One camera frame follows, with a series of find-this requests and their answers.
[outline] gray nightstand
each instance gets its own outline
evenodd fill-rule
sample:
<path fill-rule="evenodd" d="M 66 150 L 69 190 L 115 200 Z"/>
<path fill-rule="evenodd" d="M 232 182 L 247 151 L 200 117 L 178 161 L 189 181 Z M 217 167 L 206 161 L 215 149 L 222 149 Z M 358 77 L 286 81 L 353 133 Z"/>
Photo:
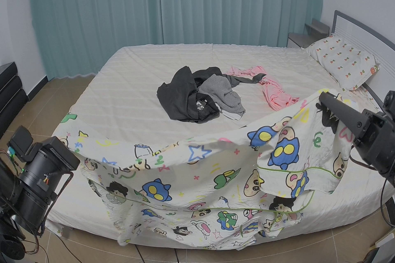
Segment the gray nightstand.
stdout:
<path fill-rule="evenodd" d="M 329 36 L 329 26 L 313 19 L 311 24 L 304 24 L 308 34 L 289 33 L 287 47 L 307 48 L 319 39 Z"/>

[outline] tile floor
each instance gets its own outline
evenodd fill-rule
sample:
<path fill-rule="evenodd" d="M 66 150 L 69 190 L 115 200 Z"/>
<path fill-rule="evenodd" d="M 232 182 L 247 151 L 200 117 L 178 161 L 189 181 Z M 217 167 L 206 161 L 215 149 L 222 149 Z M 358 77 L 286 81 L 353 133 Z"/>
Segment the tile floor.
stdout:
<path fill-rule="evenodd" d="M 73 79 L 54 79 L 27 103 L 14 119 L 4 136 L 0 148 L 19 125 L 32 133 L 35 141 L 50 137 L 58 123 L 77 101 L 92 76 Z M 138 246 L 146 263 L 155 262 L 358 262 L 363 260 L 371 245 L 389 231 L 380 211 L 347 226 L 301 235 L 285 240 L 272 241 L 262 245 L 250 246 L 242 251 L 180 250 Z M 33 238 L 26 233 L 27 240 Z M 67 247 L 83 262 L 103 263 L 140 263 L 141 257 L 134 245 L 120 247 L 114 240 L 92 235 L 80 230 L 66 230 L 62 240 Z M 77 260 L 66 250 L 60 239 L 48 231 L 40 240 L 47 250 L 49 262 L 66 263 Z M 25 242 L 27 250 L 34 244 Z M 30 259 L 47 263 L 45 252 L 40 251 Z"/>

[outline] pile of clothes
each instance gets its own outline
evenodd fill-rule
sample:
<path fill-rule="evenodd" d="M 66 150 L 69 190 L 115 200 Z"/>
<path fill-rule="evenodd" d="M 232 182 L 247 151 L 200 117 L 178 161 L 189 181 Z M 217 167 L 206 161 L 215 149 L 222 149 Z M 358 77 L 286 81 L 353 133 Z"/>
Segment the pile of clothes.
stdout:
<path fill-rule="evenodd" d="M 245 109 L 240 96 L 232 90 L 239 83 L 262 84 L 266 100 L 276 111 L 299 100 L 286 94 L 261 66 L 246 70 L 232 67 L 225 74 L 218 67 L 192 73 L 185 66 L 175 73 L 170 83 L 163 83 L 156 95 L 171 119 L 202 123 L 222 113 L 230 119 L 239 120 Z"/>

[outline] bed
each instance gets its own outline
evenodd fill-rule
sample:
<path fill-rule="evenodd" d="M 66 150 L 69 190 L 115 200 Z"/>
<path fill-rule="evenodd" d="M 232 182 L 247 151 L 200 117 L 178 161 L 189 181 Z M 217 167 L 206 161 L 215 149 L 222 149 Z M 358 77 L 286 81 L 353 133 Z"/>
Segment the bed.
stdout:
<path fill-rule="evenodd" d="M 338 11 L 335 12 L 332 32 L 363 46 L 381 64 L 380 71 L 367 84 L 350 92 L 350 98 L 358 104 L 360 111 L 368 108 L 377 112 L 379 108 L 375 100 L 379 102 L 395 83 L 395 71 L 390 66 L 394 64 L 395 45 Z M 240 95 L 246 109 L 241 120 L 232 121 L 223 115 L 204 124 L 170 120 L 156 98 L 156 90 L 185 65 L 192 72 L 210 66 L 225 72 L 231 66 L 263 65 L 286 92 L 300 98 L 323 87 L 339 89 L 335 79 L 303 49 L 216 44 L 144 45 L 117 51 L 70 112 L 77 113 L 84 123 L 108 139 L 133 143 L 145 143 L 150 139 L 158 147 L 180 139 L 240 128 L 273 112 L 259 85 L 240 84 L 234 91 Z M 56 136 L 60 133 L 58 128 L 54 132 Z M 360 159 L 355 150 L 352 155 Z M 367 216 L 379 207 L 382 184 L 383 178 L 377 172 L 349 163 L 334 193 L 327 195 L 317 191 L 304 210 L 303 222 L 285 229 L 274 240 L 342 226 Z M 393 190 L 387 188 L 385 200 L 392 193 Z M 104 204 L 87 185 L 80 170 L 75 171 L 72 182 L 59 197 L 48 219 L 50 224 L 74 227 L 111 239 L 118 237 Z M 267 241 L 271 239 L 262 238 L 257 243 Z M 155 233 L 130 242 L 188 248 Z"/>

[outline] pink star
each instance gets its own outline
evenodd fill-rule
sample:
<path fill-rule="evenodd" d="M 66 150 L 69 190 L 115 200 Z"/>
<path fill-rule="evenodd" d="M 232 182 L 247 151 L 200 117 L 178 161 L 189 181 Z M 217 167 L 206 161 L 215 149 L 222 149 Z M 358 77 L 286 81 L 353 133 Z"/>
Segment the pink star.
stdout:
<path fill-rule="evenodd" d="M 163 165 L 162 167 L 159 167 L 159 172 L 162 172 L 163 170 L 170 170 L 169 167 L 166 167 L 165 165 Z"/>
<path fill-rule="evenodd" d="M 222 238 L 221 235 L 220 235 L 220 232 L 217 231 L 217 229 L 215 229 L 215 231 L 214 231 L 214 236 L 215 236 L 215 239 Z"/>

